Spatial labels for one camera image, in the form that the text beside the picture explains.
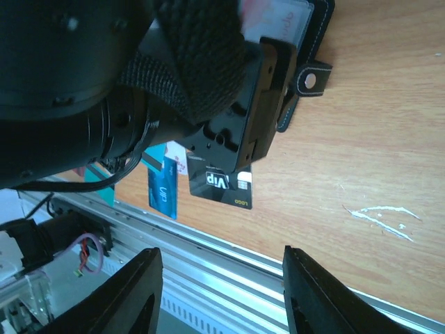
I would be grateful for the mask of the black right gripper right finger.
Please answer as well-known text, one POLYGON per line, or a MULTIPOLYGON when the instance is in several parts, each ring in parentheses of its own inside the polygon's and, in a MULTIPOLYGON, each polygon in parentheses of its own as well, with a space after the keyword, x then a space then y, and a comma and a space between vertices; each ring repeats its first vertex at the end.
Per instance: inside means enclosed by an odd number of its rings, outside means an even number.
POLYGON ((300 248, 284 248, 282 268, 290 333, 411 332, 363 301, 300 248))

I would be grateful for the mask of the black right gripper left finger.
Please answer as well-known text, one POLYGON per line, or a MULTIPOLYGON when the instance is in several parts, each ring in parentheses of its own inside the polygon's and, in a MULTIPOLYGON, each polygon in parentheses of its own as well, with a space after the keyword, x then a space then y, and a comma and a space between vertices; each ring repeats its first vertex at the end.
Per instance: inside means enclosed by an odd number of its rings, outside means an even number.
POLYGON ((146 248, 90 296, 39 333, 155 333, 161 308, 163 263, 146 248))

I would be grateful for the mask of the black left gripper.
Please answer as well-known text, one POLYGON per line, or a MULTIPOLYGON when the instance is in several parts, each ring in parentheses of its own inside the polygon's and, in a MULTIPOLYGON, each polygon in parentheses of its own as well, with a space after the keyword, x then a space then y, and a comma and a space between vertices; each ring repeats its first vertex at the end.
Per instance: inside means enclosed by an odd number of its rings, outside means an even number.
POLYGON ((297 50, 248 42, 237 1, 150 1, 138 53, 140 149, 171 140, 226 172, 265 157, 296 98, 297 50))

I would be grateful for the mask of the black leather card holder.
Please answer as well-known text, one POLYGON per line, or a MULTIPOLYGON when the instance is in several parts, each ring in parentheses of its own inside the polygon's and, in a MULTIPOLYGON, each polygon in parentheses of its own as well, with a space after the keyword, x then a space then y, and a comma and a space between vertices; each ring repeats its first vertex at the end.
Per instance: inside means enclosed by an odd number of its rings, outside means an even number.
POLYGON ((302 43, 296 47, 297 60, 293 86, 296 88, 298 99, 322 96, 332 71, 332 66, 317 61, 316 55, 332 18, 335 2, 332 0, 309 2, 314 4, 314 10, 302 43))

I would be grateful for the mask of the black vip card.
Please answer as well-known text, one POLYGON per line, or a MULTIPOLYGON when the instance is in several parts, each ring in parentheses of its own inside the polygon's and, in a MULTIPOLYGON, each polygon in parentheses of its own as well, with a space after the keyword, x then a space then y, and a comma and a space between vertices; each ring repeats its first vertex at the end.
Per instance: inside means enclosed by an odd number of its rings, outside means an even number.
POLYGON ((252 169, 224 173, 203 158, 188 152, 189 191, 192 196, 226 205, 252 209, 252 169))

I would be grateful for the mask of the blue card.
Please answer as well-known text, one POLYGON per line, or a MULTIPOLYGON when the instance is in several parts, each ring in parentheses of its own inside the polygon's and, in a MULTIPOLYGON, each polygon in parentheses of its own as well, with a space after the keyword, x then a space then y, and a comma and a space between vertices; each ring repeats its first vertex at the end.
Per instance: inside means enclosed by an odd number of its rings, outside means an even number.
POLYGON ((165 157, 160 173, 148 170, 148 196, 152 209, 177 219, 177 162, 165 157))

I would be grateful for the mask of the red card with black stripe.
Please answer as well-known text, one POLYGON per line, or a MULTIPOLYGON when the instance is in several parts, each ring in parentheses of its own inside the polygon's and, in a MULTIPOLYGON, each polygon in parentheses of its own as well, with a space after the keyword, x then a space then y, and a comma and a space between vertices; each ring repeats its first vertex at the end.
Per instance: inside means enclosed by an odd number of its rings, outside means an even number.
POLYGON ((245 0, 239 2, 247 41, 273 38, 299 47, 314 10, 309 1, 245 0))

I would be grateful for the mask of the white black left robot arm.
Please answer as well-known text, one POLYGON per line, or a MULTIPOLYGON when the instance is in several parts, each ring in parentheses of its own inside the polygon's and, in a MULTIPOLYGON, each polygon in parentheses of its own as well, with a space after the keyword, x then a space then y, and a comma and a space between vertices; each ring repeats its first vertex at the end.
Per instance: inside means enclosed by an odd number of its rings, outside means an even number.
POLYGON ((237 1, 2 1, 1 187, 89 192, 176 141, 232 173, 296 98, 294 45, 237 1))

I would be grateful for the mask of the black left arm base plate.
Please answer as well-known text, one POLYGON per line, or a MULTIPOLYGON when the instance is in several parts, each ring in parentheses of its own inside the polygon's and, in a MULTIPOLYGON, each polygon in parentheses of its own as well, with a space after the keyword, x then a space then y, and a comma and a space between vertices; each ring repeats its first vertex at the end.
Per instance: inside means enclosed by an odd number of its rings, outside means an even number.
POLYGON ((52 216, 48 235, 54 241, 55 249, 61 250, 61 246, 68 246, 82 234, 91 233, 102 245, 104 256, 109 257, 113 242, 108 221, 60 198, 52 199, 47 209, 52 216))

